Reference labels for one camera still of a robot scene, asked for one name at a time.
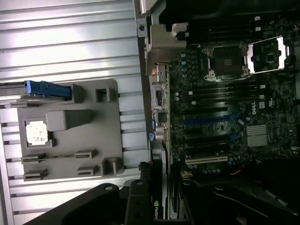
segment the metal bracket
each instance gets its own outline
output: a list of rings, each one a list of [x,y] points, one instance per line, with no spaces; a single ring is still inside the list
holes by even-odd
[[[178,41],[176,35],[187,31],[185,23],[176,23],[172,31],[167,32],[164,24],[153,24],[150,27],[150,44],[147,54],[147,75],[152,74],[157,63],[170,62],[173,54],[183,50],[187,46],[186,41]]]
[[[157,3],[158,0],[140,0],[141,5],[141,14],[149,14],[153,6]]]
[[[145,38],[148,36],[148,28],[146,18],[136,20],[137,36],[139,38]]]

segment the dell logo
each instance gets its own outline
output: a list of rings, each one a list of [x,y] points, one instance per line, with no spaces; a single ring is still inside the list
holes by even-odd
[[[251,105],[252,105],[252,115],[256,115],[256,102],[253,102]]]

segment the label sticker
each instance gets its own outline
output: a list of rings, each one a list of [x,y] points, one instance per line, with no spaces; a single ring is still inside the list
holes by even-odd
[[[260,109],[264,109],[266,106],[264,104],[264,102],[259,102],[259,108]]]
[[[239,122],[241,125],[244,125],[244,124],[245,124],[242,120],[238,120],[238,122]]]

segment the circuit board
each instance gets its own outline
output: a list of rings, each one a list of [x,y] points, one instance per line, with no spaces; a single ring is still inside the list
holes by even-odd
[[[174,56],[172,159],[183,171],[299,157],[291,24],[272,20],[253,39],[192,43]]]

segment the heatsink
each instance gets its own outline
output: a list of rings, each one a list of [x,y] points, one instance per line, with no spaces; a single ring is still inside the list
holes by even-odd
[[[266,125],[247,126],[248,147],[260,147],[269,145],[269,132]]]

